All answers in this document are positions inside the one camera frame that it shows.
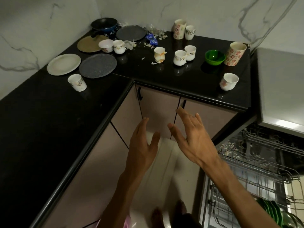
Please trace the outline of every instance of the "right hand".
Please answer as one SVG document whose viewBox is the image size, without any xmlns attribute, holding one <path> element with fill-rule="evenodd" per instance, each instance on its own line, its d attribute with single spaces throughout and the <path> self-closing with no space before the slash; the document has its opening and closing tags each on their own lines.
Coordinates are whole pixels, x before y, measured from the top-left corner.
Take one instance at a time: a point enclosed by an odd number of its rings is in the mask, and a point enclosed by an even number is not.
<svg viewBox="0 0 304 228">
<path fill-rule="evenodd" d="M 184 123 L 187 138 L 184 138 L 176 125 L 169 123 L 168 128 L 186 157 L 206 172 L 208 167 L 214 166 L 221 159 L 203 126 L 202 119 L 198 113 L 194 117 L 182 107 L 176 112 Z"/>
</svg>

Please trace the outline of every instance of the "speckled gray plate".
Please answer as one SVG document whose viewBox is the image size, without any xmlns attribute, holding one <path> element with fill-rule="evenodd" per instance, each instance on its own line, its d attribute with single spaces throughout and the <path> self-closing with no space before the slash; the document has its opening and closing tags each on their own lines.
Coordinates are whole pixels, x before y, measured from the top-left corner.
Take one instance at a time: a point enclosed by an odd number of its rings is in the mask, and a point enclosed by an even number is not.
<svg viewBox="0 0 304 228">
<path fill-rule="evenodd" d="M 96 54 L 84 60 L 79 71 L 87 78 L 103 77 L 111 73 L 117 65 L 116 58 L 110 54 Z"/>
<path fill-rule="evenodd" d="M 116 37 L 120 40 L 138 41 L 146 36 L 146 30 L 138 25 L 128 25 L 119 29 Z"/>
</svg>

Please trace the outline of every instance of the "cabinet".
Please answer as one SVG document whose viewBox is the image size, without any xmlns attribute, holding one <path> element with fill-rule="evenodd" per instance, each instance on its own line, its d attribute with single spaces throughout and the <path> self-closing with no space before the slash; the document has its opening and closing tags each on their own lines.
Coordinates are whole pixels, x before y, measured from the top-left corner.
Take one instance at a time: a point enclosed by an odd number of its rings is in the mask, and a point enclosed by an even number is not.
<svg viewBox="0 0 304 228">
<path fill-rule="evenodd" d="M 141 120 L 139 100 L 134 85 L 111 120 L 128 147 L 132 134 Z"/>
<path fill-rule="evenodd" d="M 127 147 L 109 124 L 43 228 L 80 228 L 96 221 L 115 192 L 127 155 Z"/>
<path fill-rule="evenodd" d="M 143 86 L 137 88 L 140 88 L 142 96 L 139 101 L 142 116 L 150 118 L 146 130 L 151 133 L 159 131 L 162 137 L 170 139 L 171 133 L 167 124 L 174 123 L 179 97 Z"/>
<path fill-rule="evenodd" d="M 206 103 L 196 102 L 189 99 L 181 98 L 180 106 L 184 104 L 184 109 L 191 115 L 198 113 L 202 119 L 204 127 L 208 132 L 210 138 L 213 138 L 236 114 L 236 111 L 223 109 L 217 106 Z M 181 118 L 177 115 L 175 124 L 180 129 L 183 136 L 186 138 L 184 124 Z"/>
</svg>

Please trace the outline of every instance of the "mug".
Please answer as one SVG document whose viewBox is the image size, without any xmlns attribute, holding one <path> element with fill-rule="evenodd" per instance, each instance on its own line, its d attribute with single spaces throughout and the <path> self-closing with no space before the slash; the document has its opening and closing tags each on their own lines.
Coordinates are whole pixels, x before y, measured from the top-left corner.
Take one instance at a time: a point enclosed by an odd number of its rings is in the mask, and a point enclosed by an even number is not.
<svg viewBox="0 0 304 228">
<path fill-rule="evenodd" d="M 186 28 L 186 21 L 183 19 L 178 19 L 174 22 L 174 33 L 173 38 L 174 39 L 183 39 L 185 34 L 185 28 Z"/>
<path fill-rule="evenodd" d="M 195 58 L 196 47 L 194 45 L 187 45 L 185 51 L 187 53 L 186 61 L 192 61 Z"/>
<path fill-rule="evenodd" d="M 239 77 L 233 73 L 225 73 L 222 80 L 219 83 L 219 86 L 222 90 L 232 90 L 237 82 L 239 81 Z"/>
<path fill-rule="evenodd" d="M 105 53 L 111 53 L 113 51 L 113 40 L 106 39 L 98 43 L 98 46 Z"/>
<path fill-rule="evenodd" d="M 243 56 L 246 49 L 247 46 L 244 43 L 232 42 L 226 53 L 226 60 L 224 61 L 224 64 L 227 66 L 235 66 Z"/>
<path fill-rule="evenodd" d="M 154 49 L 154 58 L 157 63 L 162 63 L 165 60 L 165 54 L 167 53 L 165 50 L 164 47 L 156 47 Z"/>
<path fill-rule="evenodd" d="M 80 74 L 73 74 L 71 75 L 67 81 L 71 84 L 71 86 L 76 90 L 77 92 L 84 91 L 87 88 L 87 84 L 82 79 L 82 76 Z"/>
<path fill-rule="evenodd" d="M 113 42 L 113 46 L 114 46 L 114 52 L 117 54 L 123 54 L 126 51 L 125 43 L 122 40 L 115 40 Z"/>
<path fill-rule="evenodd" d="M 193 25 L 186 26 L 185 38 L 186 40 L 192 40 L 195 34 L 195 27 Z"/>
<path fill-rule="evenodd" d="M 186 63 L 187 53 L 184 50 L 178 50 L 174 53 L 173 63 L 182 66 Z"/>
</svg>

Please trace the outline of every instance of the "white bowl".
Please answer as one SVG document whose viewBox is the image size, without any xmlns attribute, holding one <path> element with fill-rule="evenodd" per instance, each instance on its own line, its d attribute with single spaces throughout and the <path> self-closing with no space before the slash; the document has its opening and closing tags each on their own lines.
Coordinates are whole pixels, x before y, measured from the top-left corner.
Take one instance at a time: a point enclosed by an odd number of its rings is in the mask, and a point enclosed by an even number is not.
<svg viewBox="0 0 304 228">
<path fill-rule="evenodd" d="M 101 41 L 98 46 L 101 48 L 101 50 L 105 53 L 110 53 L 113 51 L 113 40 L 106 39 Z"/>
</svg>

